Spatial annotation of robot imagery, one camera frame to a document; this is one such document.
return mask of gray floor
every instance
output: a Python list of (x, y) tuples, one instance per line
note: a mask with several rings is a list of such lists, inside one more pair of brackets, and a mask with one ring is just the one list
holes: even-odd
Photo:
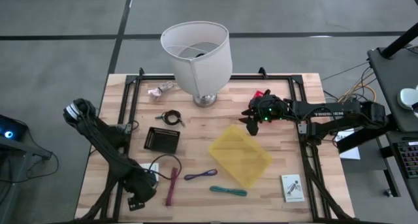
[[(1, 35), (116, 34), (125, 0), (0, 0)], [(405, 31), (418, 21), (414, 0), (133, 0), (127, 34), (160, 33), (189, 20), (219, 22), (231, 32)], [(322, 77), (365, 62), (366, 51), (396, 37), (231, 39), (234, 72), (318, 72)], [(70, 220), (89, 150), (62, 118), (77, 97), (100, 105), (114, 40), (0, 41), (0, 114), (27, 122), (35, 140), (59, 157), (53, 176), (23, 183), (13, 223)], [(158, 40), (122, 42), (116, 73), (172, 72)], [(366, 66), (323, 82), (341, 95)], [(378, 83), (378, 102), (386, 105)], [(54, 169), (55, 162), (36, 172)], [(382, 172), (347, 172), (361, 220), (416, 223), (418, 212), (392, 163), (402, 197), (388, 199)]]

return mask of keyboard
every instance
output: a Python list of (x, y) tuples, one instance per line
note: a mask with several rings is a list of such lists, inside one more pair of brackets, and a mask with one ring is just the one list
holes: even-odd
[(403, 160), (403, 172), (407, 178), (418, 178), (418, 145), (407, 142), (398, 144), (398, 152)]

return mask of blue light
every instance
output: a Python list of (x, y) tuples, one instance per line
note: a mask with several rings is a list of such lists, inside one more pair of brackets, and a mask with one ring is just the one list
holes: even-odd
[(7, 131), (6, 133), (5, 133), (5, 137), (6, 138), (11, 138), (13, 136), (13, 133), (12, 132), (10, 132), (10, 131)]

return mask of white lamp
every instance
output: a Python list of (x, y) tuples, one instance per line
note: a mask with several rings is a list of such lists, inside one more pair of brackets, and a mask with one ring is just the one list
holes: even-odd
[(163, 32), (161, 44), (171, 56), (178, 85), (201, 107), (211, 106), (231, 77), (229, 32), (213, 22), (186, 22)]

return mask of blue cable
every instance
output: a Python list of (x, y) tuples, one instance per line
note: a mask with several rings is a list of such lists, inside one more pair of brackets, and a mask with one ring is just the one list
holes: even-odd
[(227, 188), (223, 188), (223, 187), (218, 187), (216, 185), (213, 185), (209, 188), (210, 191), (214, 191), (214, 192), (223, 192), (223, 193), (230, 193), (233, 195), (238, 195), (238, 196), (242, 196), (242, 197), (246, 197), (247, 196), (247, 191), (241, 190), (241, 189), (227, 189)]
[(203, 172), (201, 174), (188, 174), (186, 176), (184, 176), (184, 180), (188, 181), (188, 180), (192, 180), (193, 178), (197, 178), (199, 176), (215, 176), (217, 174), (217, 170), (216, 169), (211, 169), (208, 170), (206, 172)]

